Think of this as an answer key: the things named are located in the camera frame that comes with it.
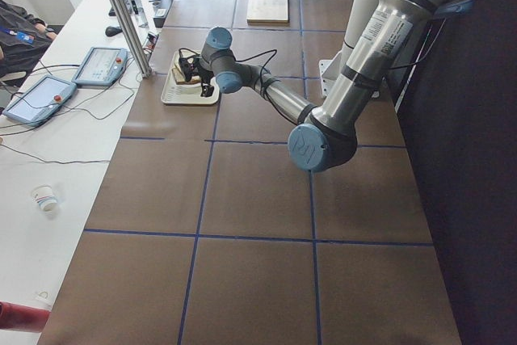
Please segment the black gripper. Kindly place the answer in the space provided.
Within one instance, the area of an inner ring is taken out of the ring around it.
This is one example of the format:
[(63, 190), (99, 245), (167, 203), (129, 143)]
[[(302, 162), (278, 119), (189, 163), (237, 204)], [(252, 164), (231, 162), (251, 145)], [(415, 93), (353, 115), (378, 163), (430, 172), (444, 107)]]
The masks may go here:
[(214, 77), (213, 72), (211, 70), (206, 70), (205, 68), (198, 68), (198, 74), (201, 81), (200, 96), (203, 98), (212, 97), (215, 90), (214, 86), (211, 85), (211, 80)]

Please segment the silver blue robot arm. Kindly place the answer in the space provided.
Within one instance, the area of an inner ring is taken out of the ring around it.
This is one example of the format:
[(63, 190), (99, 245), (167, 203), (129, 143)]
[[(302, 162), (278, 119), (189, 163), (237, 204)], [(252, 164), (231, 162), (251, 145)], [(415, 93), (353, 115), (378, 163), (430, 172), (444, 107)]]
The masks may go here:
[(354, 0), (343, 46), (331, 60), (320, 61), (325, 97), (319, 107), (286, 87), (264, 66), (235, 59), (232, 36), (212, 28), (194, 68), (230, 94), (248, 86), (294, 123), (288, 152), (302, 170), (324, 171), (355, 154), (355, 122), (420, 24), (468, 9), (472, 0)]

